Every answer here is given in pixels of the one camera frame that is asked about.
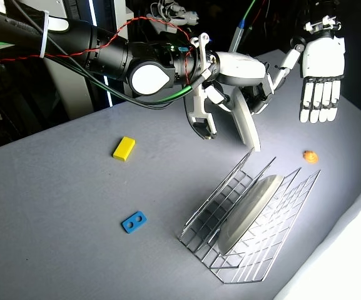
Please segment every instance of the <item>yellow sponge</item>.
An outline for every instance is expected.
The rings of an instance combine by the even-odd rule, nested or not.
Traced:
[[[135,144],[136,141],[134,139],[124,136],[113,153],[113,157],[121,161],[126,161]]]

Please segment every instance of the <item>cable tie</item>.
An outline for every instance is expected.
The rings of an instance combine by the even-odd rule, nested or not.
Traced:
[[[44,29],[43,29],[43,39],[41,40],[40,58],[44,57],[45,48],[47,47],[48,23],[49,23],[49,11],[43,11],[43,12],[44,12]]]

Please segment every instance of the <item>dish rack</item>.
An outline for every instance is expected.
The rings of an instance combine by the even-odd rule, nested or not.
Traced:
[[[285,176],[254,223],[224,255],[216,245],[221,225],[275,160],[273,158],[257,176],[250,177],[244,171],[244,165],[251,153],[247,153],[193,213],[179,237],[187,249],[226,284],[254,283],[267,277],[320,174],[317,171],[293,186],[301,168]]]

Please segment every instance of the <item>gray table surface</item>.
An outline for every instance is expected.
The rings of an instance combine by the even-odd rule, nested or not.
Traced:
[[[274,156],[268,174],[322,170],[264,282],[224,285],[176,238],[247,151],[232,118],[214,109],[218,137],[203,141],[181,102],[126,103],[0,148],[0,299],[273,299],[361,191],[361,112],[341,99],[334,122],[301,124],[301,87],[293,70],[255,116],[252,174]],[[111,157],[122,136],[137,141],[126,162]],[[148,221],[126,234],[120,222],[137,210]]]

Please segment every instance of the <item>red wire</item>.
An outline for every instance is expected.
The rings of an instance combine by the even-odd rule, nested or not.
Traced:
[[[262,8],[263,8],[263,6],[264,6],[264,4],[265,4],[266,1],[267,1],[267,0],[263,0],[263,1],[262,1],[262,5],[261,5],[261,7],[260,7],[260,10],[258,11],[257,15],[255,16],[253,22],[251,23],[251,26],[253,26],[254,23],[255,23],[255,21],[258,19],[258,16],[260,15],[260,12],[261,12],[261,10],[262,10]]]
[[[158,23],[162,23],[162,24],[165,24],[165,25],[169,25],[173,28],[176,28],[177,30],[179,30],[180,32],[182,32],[186,38],[187,38],[187,41],[190,39],[188,37],[188,34],[186,31],[182,30],[182,28],[172,24],[172,23],[169,23],[169,22],[165,22],[165,21],[162,21],[162,20],[157,20],[157,19],[153,19],[152,17],[134,17],[133,19],[130,19],[129,21],[125,22],[117,31],[116,33],[113,35],[113,37],[104,45],[102,45],[101,47],[99,48],[91,48],[91,49],[85,49],[84,51],[81,51],[81,52],[76,52],[76,53],[72,53],[72,54],[69,54],[69,55],[64,55],[64,54],[49,54],[49,53],[46,53],[45,56],[48,57],[48,58],[69,58],[71,56],[79,56],[79,55],[82,55],[84,53],[88,53],[88,52],[96,52],[102,48],[106,48],[108,47],[117,37],[118,37],[118,34],[119,32],[125,28],[127,25],[129,25],[130,23],[134,22],[134,21],[138,21],[138,20],[150,20],[150,21],[153,21],[153,22],[158,22]],[[39,54],[32,54],[32,55],[28,55],[28,56],[19,56],[19,57],[16,57],[16,58],[2,58],[0,59],[0,64],[3,63],[4,61],[17,61],[17,60],[23,60],[23,59],[29,59],[29,58],[39,58]],[[189,83],[188,82],[188,75],[187,75],[187,55],[186,55],[186,59],[185,59],[185,67],[186,67],[186,81],[187,81],[187,84]]]

